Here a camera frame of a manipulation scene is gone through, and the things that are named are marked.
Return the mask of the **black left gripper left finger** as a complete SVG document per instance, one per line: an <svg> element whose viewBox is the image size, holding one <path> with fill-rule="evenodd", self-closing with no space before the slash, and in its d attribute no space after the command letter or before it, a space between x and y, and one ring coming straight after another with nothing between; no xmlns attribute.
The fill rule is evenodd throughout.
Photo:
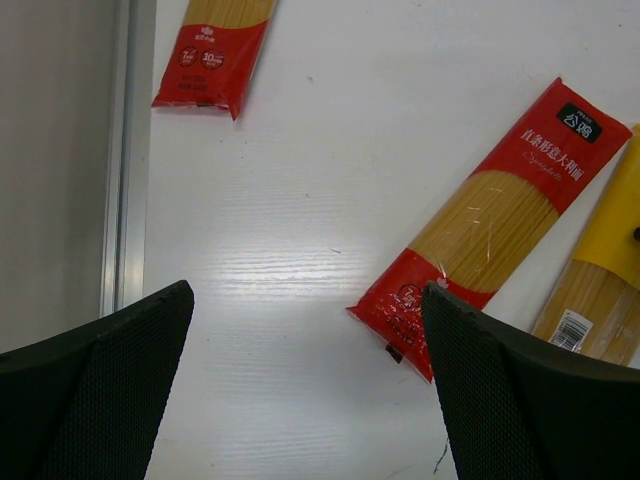
<svg viewBox="0 0 640 480"><path fill-rule="evenodd" d="M181 280L2 354L2 478L144 478L193 310Z"/></svg>

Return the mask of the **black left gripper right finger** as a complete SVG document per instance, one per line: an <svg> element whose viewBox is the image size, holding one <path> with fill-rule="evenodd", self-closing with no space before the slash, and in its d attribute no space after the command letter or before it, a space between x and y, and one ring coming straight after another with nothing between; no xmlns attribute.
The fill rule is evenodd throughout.
<svg viewBox="0 0 640 480"><path fill-rule="evenodd" d="M422 319L459 478L638 478L638 370L540 340L434 282Z"/></svg>

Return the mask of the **yellow spaghetti bag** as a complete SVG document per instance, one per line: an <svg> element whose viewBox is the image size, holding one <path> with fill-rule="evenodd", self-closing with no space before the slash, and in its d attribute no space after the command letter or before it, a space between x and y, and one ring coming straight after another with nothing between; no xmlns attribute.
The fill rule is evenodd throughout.
<svg viewBox="0 0 640 480"><path fill-rule="evenodd" d="M639 346L639 127L593 210L532 334L628 366Z"/></svg>

